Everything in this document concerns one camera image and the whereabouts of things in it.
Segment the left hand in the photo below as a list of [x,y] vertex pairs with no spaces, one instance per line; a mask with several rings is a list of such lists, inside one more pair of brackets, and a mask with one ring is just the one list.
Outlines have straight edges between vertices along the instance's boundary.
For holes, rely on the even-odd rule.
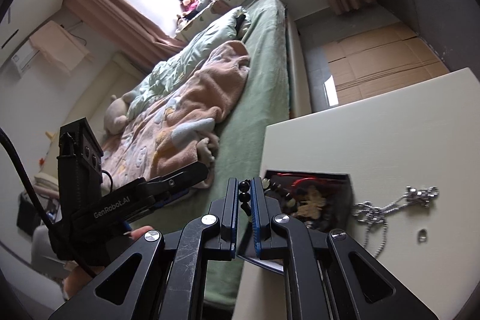
[[[131,232],[128,232],[128,237],[136,241],[141,238],[146,232],[153,230],[151,226],[143,226],[138,229],[135,229]],[[69,274],[66,279],[64,279],[64,297],[69,300],[75,294],[86,286],[92,278],[80,267],[75,267]]]

